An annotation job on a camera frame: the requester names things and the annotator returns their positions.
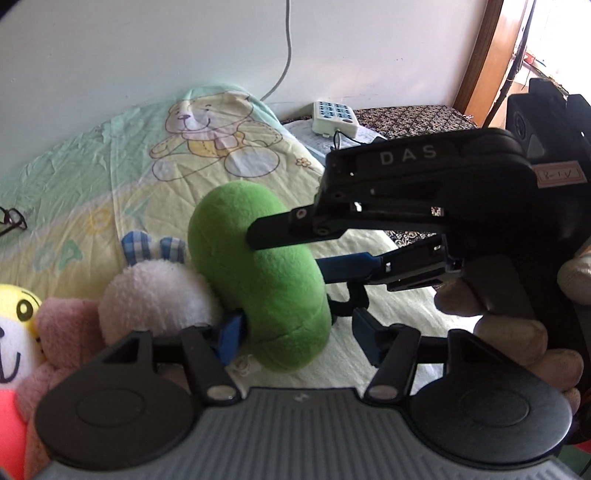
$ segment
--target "screw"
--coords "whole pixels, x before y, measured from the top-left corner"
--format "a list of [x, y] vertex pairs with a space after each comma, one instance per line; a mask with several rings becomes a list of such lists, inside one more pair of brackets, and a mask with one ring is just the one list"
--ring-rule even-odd
[[372, 400], [394, 400], [398, 396], [398, 389], [391, 385], [374, 385], [368, 390], [368, 395]]
[[236, 388], [230, 385], [214, 385], [207, 389], [207, 396], [215, 401], [233, 400], [237, 393]]

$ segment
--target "green plush toy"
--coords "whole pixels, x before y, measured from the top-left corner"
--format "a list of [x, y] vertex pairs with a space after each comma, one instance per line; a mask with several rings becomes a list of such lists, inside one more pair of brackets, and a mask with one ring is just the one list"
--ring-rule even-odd
[[233, 181], [205, 195], [188, 237], [195, 266], [224, 307], [245, 311], [248, 351], [277, 372], [311, 362], [332, 324], [322, 273], [308, 246], [252, 251], [246, 244], [254, 220], [286, 210], [266, 187]]

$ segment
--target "yellow bear print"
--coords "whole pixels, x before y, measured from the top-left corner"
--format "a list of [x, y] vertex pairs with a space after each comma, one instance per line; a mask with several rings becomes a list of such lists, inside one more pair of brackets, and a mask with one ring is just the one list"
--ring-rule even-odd
[[254, 120], [254, 106], [243, 92], [223, 92], [173, 105], [165, 123], [170, 134], [150, 150], [154, 176], [183, 179], [218, 162], [240, 178], [273, 172], [279, 155], [269, 149], [283, 140], [280, 132]]

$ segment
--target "white wall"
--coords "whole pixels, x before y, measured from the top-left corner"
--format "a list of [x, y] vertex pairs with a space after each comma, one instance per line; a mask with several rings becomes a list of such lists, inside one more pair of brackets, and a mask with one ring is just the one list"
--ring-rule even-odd
[[[293, 0], [294, 58], [267, 100], [451, 104], [486, 0]], [[262, 96], [285, 62], [283, 0], [21, 0], [0, 22], [0, 166], [139, 103], [228, 82]]]

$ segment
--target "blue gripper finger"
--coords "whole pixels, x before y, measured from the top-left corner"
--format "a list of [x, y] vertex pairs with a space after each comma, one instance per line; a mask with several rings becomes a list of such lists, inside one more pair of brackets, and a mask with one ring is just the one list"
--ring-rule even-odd
[[382, 257], [374, 257], [364, 252], [339, 257], [318, 258], [316, 263], [320, 267], [324, 283], [342, 283], [366, 280], [375, 270], [382, 268]]

